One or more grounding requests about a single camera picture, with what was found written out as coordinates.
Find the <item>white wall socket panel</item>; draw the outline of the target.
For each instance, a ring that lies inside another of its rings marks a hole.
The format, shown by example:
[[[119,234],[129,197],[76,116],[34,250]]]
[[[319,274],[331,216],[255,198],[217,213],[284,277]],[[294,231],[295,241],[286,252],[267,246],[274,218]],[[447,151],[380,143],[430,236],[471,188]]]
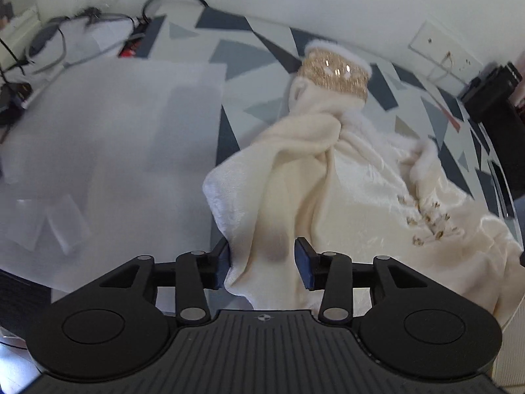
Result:
[[[483,64],[478,59],[430,20],[422,24],[409,43],[409,49],[464,84],[483,70]]]

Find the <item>cream embroidered fluffy garment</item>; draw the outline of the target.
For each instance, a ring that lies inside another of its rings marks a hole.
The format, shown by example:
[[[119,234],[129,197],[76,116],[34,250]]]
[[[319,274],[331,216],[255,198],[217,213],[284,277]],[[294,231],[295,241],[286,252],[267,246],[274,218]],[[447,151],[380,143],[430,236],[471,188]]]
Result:
[[[295,265],[304,237],[357,262],[390,255],[506,325],[524,297],[519,244],[447,178],[434,142],[381,133],[363,115],[371,76],[357,55],[311,41],[288,114],[206,176],[230,244],[225,288],[258,310],[318,311]]]

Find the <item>geometric patterned table mat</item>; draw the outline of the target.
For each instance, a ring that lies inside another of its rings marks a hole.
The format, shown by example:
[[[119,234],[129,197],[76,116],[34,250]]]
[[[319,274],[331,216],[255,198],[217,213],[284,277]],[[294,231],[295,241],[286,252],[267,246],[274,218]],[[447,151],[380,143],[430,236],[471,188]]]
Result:
[[[137,57],[225,65],[218,163],[286,115],[287,88],[305,46],[316,39],[304,30],[190,1],[167,0],[142,15],[148,24]],[[433,140],[446,176],[520,238],[499,158],[463,104],[420,75],[355,46],[349,49],[371,66],[364,113],[376,128]]]

